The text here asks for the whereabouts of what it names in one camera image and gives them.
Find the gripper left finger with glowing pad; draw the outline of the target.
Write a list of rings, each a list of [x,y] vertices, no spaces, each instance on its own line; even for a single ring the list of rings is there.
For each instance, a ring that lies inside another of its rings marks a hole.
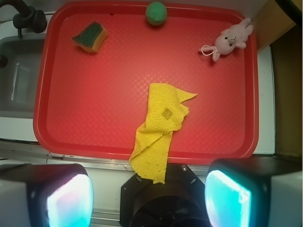
[[[80,164],[0,166],[2,227],[88,227],[93,185]]]

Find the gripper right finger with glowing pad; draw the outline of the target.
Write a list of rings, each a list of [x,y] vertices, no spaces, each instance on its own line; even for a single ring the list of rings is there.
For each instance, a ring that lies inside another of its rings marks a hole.
[[[301,227],[303,165],[278,157],[217,159],[205,180],[213,227]]]

